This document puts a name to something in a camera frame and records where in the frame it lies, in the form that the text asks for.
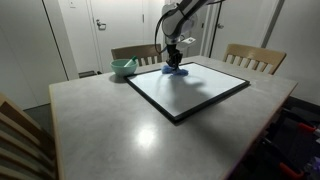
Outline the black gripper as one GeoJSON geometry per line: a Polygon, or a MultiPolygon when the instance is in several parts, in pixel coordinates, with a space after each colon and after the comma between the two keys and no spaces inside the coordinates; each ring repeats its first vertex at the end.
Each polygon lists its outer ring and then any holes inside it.
{"type": "Polygon", "coordinates": [[[176,44],[168,45],[167,52],[169,54],[169,59],[167,60],[168,66],[174,70],[179,69],[179,63],[182,60],[182,53],[176,48],[176,44]]]}

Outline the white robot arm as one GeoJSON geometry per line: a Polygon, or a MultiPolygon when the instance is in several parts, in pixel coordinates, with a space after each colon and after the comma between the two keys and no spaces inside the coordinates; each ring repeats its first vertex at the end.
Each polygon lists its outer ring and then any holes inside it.
{"type": "Polygon", "coordinates": [[[212,5],[223,0],[182,0],[179,3],[166,4],[159,22],[165,36],[166,49],[169,54],[167,64],[176,70],[182,60],[182,53],[177,49],[180,36],[196,24],[195,13],[205,5],[212,5]]]}

